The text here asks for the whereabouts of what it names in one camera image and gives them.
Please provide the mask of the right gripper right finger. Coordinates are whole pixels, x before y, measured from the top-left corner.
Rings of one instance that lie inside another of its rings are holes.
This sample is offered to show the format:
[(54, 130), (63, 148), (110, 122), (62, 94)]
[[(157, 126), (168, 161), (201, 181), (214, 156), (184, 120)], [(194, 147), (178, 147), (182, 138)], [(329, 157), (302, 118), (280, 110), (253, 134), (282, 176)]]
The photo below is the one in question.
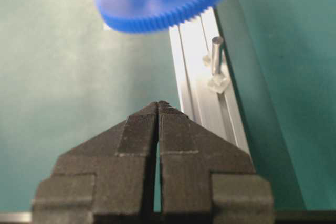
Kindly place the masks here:
[(158, 103), (165, 223), (273, 223), (274, 198), (250, 156)]

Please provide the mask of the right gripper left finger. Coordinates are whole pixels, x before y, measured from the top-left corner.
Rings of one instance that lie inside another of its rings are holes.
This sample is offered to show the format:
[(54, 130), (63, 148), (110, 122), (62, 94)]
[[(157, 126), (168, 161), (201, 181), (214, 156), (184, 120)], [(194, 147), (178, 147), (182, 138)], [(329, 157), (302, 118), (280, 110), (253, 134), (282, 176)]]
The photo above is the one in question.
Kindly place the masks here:
[(61, 154), (33, 223), (144, 223), (153, 212), (158, 103)]

